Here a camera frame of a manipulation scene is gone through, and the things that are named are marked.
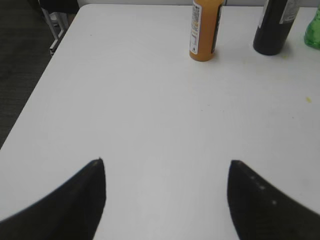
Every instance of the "chair leg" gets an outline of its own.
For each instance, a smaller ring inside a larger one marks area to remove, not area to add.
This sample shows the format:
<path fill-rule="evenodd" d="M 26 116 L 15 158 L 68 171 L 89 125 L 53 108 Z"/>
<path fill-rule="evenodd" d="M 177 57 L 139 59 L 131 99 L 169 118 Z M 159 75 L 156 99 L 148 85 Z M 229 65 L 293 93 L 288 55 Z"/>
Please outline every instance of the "chair leg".
<path fill-rule="evenodd" d="M 62 38 L 65 36 L 66 31 L 68 29 L 68 26 L 66 26 L 66 24 L 64 23 L 61 14 L 59 12 L 55 12 L 54 14 L 56 16 L 56 20 L 57 20 L 59 28 L 60 28 L 60 31 L 57 32 L 56 28 L 54 27 L 54 25 L 52 23 L 49 12 L 43 8 L 42 8 L 42 11 L 43 11 L 44 17 L 49 25 L 49 28 L 52 32 L 52 35 L 54 37 L 53 44 L 50 46 L 50 55 L 53 56 L 55 54 Z"/>

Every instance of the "dark carpet floor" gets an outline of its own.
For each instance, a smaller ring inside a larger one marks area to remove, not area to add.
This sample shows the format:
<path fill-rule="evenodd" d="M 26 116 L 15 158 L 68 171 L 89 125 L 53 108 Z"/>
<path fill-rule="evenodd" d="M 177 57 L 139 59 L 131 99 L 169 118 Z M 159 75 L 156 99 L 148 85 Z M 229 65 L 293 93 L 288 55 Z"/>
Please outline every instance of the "dark carpet floor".
<path fill-rule="evenodd" d="M 51 59 L 53 40 L 27 0 L 0 0 L 0 148 Z"/>

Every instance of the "white table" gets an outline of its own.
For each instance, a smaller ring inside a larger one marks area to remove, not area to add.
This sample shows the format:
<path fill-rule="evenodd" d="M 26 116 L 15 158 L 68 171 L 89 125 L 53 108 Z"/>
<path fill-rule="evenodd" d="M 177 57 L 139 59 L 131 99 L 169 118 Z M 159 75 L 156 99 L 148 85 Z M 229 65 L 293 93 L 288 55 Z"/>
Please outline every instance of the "white table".
<path fill-rule="evenodd" d="M 238 239 L 232 159 L 320 213 L 320 52 L 302 40 L 315 10 L 263 56 L 262 8 L 224 7 L 215 58 L 196 62 L 191 6 L 84 6 L 0 151 L 0 219 L 98 157 L 97 240 Z"/>

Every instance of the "white label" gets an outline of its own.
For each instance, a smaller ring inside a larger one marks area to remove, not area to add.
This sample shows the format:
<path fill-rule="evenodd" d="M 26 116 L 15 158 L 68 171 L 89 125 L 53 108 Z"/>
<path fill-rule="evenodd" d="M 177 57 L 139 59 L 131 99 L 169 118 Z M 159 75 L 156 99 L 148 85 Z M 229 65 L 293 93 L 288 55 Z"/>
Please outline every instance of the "white label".
<path fill-rule="evenodd" d="M 192 20 L 190 34 L 190 51 L 193 54 L 198 54 L 199 34 L 201 26 L 201 10 L 202 7 L 193 1 L 192 5 Z"/>
<path fill-rule="evenodd" d="M 264 21 L 264 17 L 265 17 L 265 14 L 266 14 L 266 10 L 267 10 L 268 4 L 269 4 L 269 0 L 265 0 L 263 11 L 262 11 L 262 15 L 260 17 L 260 21 L 259 21 L 259 25 L 258 25 L 259 28 L 261 28 L 261 24 Z"/>
<path fill-rule="evenodd" d="M 287 24 L 293 22 L 299 11 L 301 0 L 288 0 L 283 10 L 280 24 Z"/>

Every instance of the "green bottle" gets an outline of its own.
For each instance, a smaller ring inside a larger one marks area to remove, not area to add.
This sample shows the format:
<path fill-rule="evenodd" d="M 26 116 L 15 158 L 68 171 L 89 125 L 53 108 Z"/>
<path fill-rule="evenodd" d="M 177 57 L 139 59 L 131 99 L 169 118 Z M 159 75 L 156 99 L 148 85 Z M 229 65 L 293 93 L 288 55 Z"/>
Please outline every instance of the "green bottle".
<path fill-rule="evenodd" d="M 320 5 L 316 11 L 314 19 L 306 28 L 304 43 L 310 47 L 320 49 Z"/>

